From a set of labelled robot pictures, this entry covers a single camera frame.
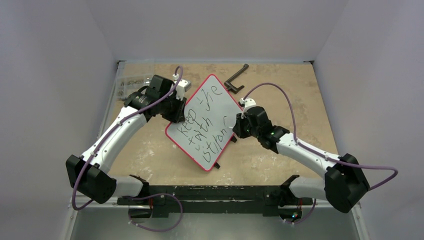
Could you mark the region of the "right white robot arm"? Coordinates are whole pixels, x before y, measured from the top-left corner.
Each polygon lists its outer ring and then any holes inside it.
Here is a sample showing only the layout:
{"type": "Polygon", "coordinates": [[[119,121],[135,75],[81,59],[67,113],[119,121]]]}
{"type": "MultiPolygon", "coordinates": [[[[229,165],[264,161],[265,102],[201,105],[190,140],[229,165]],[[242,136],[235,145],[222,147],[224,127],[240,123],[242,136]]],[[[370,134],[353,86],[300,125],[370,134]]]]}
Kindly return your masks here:
{"type": "Polygon", "coordinates": [[[353,155],[328,153],[296,139],[288,129],[273,125],[261,106],[238,113],[232,131],[240,139],[257,139],[263,148],[289,157],[319,175],[320,178],[292,175],[280,185],[280,206],[310,198],[327,201],[339,212],[348,213],[371,190],[353,155]]]}

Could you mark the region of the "red framed whiteboard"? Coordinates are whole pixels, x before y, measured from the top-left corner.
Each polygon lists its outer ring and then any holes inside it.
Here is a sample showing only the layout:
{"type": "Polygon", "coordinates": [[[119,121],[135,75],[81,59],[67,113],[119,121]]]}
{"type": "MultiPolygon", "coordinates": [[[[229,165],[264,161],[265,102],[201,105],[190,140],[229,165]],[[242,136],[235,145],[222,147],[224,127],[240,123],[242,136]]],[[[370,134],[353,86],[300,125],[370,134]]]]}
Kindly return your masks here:
{"type": "Polygon", "coordinates": [[[231,141],[234,133],[229,127],[241,111],[224,84],[210,74],[187,101],[185,121],[170,123],[165,135],[204,171],[210,171],[231,141]]]}

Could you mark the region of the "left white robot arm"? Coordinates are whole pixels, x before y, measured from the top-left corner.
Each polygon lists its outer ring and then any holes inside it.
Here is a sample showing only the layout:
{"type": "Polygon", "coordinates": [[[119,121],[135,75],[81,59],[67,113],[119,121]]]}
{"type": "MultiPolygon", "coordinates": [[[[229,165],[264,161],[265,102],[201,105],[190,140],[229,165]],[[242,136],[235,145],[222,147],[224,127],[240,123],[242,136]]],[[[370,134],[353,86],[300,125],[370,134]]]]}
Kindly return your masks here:
{"type": "Polygon", "coordinates": [[[138,205],[146,203],[149,191],[142,178],[130,175],[114,177],[109,171],[124,146],[134,134],[157,115],[170,123],[184,121],[187,102],[185,93],[191,82],[154,75],[149,85],[131,93],[113,123],[80,155],[70,155],[65,166],[72,187],[71,203],[78,210],[76,195],[81,193],[89,200],[103,204],[112,197],[130,197],[138,205]]]}

